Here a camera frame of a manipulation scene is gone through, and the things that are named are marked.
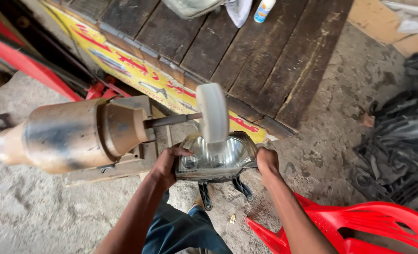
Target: plastic bottle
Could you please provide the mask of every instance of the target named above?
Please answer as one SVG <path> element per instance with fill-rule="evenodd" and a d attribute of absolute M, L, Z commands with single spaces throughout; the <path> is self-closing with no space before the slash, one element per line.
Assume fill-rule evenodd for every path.
<path fill-rule="evenodd" d="M 264 22 L 265 18 L 267 17 L 268 13 L 273 8 L 273 5 L 275 5 L 275 3 L 276 0 L 262 0 L 255 13 L 255 21 L 258 23 Z"/>

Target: red chair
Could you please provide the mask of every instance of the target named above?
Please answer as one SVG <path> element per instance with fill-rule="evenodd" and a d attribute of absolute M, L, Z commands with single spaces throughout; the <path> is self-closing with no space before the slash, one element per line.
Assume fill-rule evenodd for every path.
<path fill-rule="evenodd" d="M 418 212 L 412 209 L 388 202 L 367 202 L 346 207 L 321 206 L 297 193 L 294 194 L 314 224 L 340 254 L 397 254 L 395 251 L 362 240 L 344 239 L 338 232 L 342 227 L 386 236 L 418 249 Z M 283 228 L 278 233 L 273 233 L 248 217 L 245 218 L 245 222 L 274 254 L 291 253 Z M 407 225 L 410 230 L 402 228 L 397 222 Z"/>

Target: headlight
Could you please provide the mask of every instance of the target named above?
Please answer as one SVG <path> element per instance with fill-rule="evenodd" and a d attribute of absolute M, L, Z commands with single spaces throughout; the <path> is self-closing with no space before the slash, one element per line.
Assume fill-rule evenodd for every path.
<path fill-rule="evenodd" d="M 211 144 L 206 143 L 200 133 L 191 134 L 180 146 L 195 153 L 179 158 L 176 179 L 229 180 L 256 165 L 258 149 L 243 131 L 230 132 L 227 140 Z"/>
<path fill-rule="evenodd" d="M 206 14 L 226 0 L 162 0 L 165 5 L 183 19 L 190 20 Z"/>

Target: buffing wheel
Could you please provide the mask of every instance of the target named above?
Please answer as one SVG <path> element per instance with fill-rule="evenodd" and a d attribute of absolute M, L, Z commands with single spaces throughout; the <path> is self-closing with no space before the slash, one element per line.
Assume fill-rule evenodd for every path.
<path fill-rule="evenodd" d="M 196 106 L 203 114 L 200 130 L 206 143 L 225 141 L 229 133 L 229 115 L 226 97 L 217 83 L 202 84 L 196 88 Z"/>

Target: white cloth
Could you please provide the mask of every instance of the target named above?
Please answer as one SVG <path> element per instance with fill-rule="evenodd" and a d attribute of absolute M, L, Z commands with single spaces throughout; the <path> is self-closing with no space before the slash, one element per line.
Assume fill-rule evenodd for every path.
<path fill-rule="evenodd" d="M 229 17 L 238 28 L 241 28 L 248 18 L 252 2 L 253 0 L 229 0 L 225 3 Z"/>

